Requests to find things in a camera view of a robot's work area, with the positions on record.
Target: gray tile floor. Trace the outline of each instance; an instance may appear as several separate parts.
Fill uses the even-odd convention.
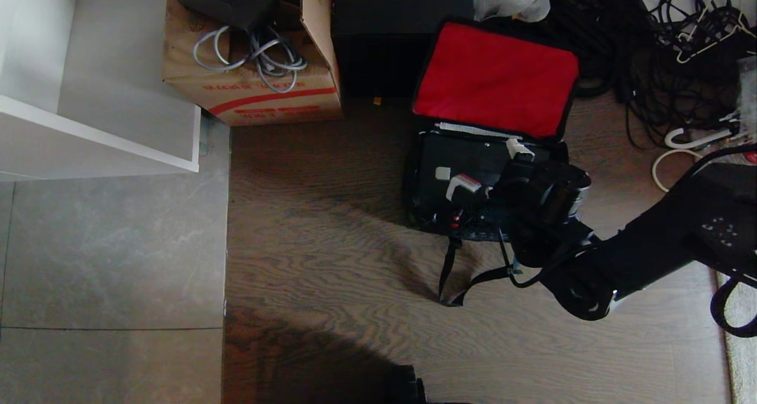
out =
[[[0,402],[220,402],[228,180],[0,184]]]

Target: red lining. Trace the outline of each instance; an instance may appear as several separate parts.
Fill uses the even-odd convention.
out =
[[[413,112],[554,137],[577,78],[578,59],[570,51],[449,22]]]
[[[209,109],[213,115],[219,115],[224,111],[229,111],[232,108],[241,107],[243,105],[253,104],[255,102],[273,101],[274,99],[287,99],[297,98],[298,96],[313,96],[313,95],[326,95],[329,93],[336,93],[335,87],[325,87],[322,89],[308,89],[307,91],[296,91],[286,93],[271,93],[268,95],[249,96],[247,98],[235,99],[233,101],[224,102]]]

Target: cardboard box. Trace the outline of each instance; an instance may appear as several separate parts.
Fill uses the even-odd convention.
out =
[[[195,43],[223,24],[187,10],[178,0],[168,0],[163,81],[230,126],[343,118],[331,40],[331,4],[331,0],[300,0],[301,9],[287,2],[276,8],[274,27],[291,38],[308,60],[308,68],[297,74],[295,88],[278,93],[263,83],[252,62],[230,72],[212,72],[198,65],[192,57]],[[246,45],[236,46],[232,41],[228,34],[222,36],[221,53],[227,59],[240,59]],[[220,65],[210,41],[200,46],[198,58]],[[269,79],[279,88],[292,82],[291,75]]]

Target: black strap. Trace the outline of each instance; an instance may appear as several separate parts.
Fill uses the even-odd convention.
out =
[[[733,290],[739,284],[739,281],[735,278],[730,278],[725,282],[720,289],[718,289],[712,296],[710,302],[710,312],[712,318],[720,328],[724,329],[733,336],[736,337],[757,337],[757,315],[749,323],[744,324],[740,328],[728,324],[728,320],[725,319],[725,304],[733,293]]]
[[[492,280],[500,280],[500,278],[508,278],[510,276],[509,269],[507,267],[498,267],[498,269],[491,269],[487,272],[482,272],[476,275],[473,280],[468,284],[465,290],[460,293],[452,302],[444,302],[441,295],[444,291],[444,283],[447,282],[449,273],[452,272],[452,266],[455,264],[455,253],[458,248],[462,248],[462,240],[454,237],[449,238],[449,247],[447,247],[447,254],[444,256],[444,266],[441,267],[441,275],[439,276],[439,303],[444,306],[462,306],[465,294],[471,287],[478,285],[479,283],[485,283]]]

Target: wooden floor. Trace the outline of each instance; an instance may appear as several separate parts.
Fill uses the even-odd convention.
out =
[[[430,402],[730,402],[698,264],[597,322],[507,281],[437,304],[445,239],[401,225],[417,126],[403,108],[355,105],[346,121],[233,130],[226,404],[382,402],[391,364],[414,364]],[[658,153],[630,147],[612,96],[577,101],[565,139],[594,180],[582,212],[600,237],[661,198]],[[466,243],[449,290],[499,261],[493,243]]]

